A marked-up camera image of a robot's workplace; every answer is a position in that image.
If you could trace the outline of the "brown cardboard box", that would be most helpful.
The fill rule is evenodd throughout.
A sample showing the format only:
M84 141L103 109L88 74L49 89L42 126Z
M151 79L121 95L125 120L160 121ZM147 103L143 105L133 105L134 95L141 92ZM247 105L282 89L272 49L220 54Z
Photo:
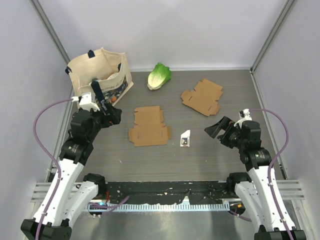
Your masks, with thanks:
M128 137L135 147L166 145L172 138L172 132L164 122L162 108L137 107L134 110L134 127L128 130Z

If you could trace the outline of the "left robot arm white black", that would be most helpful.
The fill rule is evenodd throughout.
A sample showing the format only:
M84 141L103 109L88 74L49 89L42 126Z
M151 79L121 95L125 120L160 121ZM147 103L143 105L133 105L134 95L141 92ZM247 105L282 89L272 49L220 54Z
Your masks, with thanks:
M93 141L103 128L118 125L122 110L106 105L103 111L76 111L70 122L69 137L61 147L57 171L38 211L24 219L21 231L29 240L68 240L72 228L94 198L102 199L107 192L105 177L89 173L79 189L71 195L75 182L92 153Z

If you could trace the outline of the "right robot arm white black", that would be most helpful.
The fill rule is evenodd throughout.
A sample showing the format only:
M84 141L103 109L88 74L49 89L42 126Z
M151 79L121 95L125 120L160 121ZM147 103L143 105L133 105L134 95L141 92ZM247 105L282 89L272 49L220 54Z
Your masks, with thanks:
M234 122L224 116L205 132L228 148L236 148L245 165L245 172L230 173L226 193L239 197L253 224L256 240L305 240L303 230L297 229L280 194L272 158L261 146L261 127L249 115L241 114Z

